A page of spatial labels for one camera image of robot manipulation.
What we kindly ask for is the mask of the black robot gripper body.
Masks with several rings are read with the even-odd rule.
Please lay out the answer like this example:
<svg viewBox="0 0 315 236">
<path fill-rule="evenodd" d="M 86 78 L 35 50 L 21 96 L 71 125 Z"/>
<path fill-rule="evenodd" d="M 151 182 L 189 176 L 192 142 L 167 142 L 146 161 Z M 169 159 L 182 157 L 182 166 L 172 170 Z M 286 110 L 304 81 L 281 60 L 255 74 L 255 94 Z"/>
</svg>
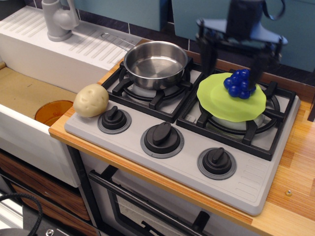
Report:
<svg viewBox="0 0 315 236">
<path fill-rule="evenodd" d="M 280 19 L 286 9 L 285 1 L 281 1 L 282 8 L 277 15 L 268 12 L 265 0 L 232 0 L 229 4 L 226 19 L 199 19 L 196 21 L 199 30 L 196 40 L 228 40 L 237 42 L 256 41 L 267 44 L 286 45 L 288 40 L 279 34 L 267 30 L 261 23 L 261 18 L 276 21 Z"/>
</svg>

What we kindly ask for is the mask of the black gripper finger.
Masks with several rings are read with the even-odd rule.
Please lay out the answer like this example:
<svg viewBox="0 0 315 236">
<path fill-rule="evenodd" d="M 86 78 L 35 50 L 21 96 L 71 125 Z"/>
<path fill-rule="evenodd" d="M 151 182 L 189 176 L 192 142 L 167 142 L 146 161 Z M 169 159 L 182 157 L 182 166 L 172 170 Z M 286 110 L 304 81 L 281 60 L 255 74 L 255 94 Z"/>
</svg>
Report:
<svg viewBox="0 0 315 236">
<path fill-rule="evenodd" d="M 215 41 L 201 37 L 198 39 L 198 46 L 200 48 L 202 73 L 212 74 L 218 58 L 217 45 Z"/>
<path fill-rule="evenodd" d="M 248 89 L 251 90 L 259 82 L 263 73 L 270 65 L 277 65 L 280 63 L 281 46 L 265 47 L 254 58 L 253 64 L 250 69 Z"/>
</svg>

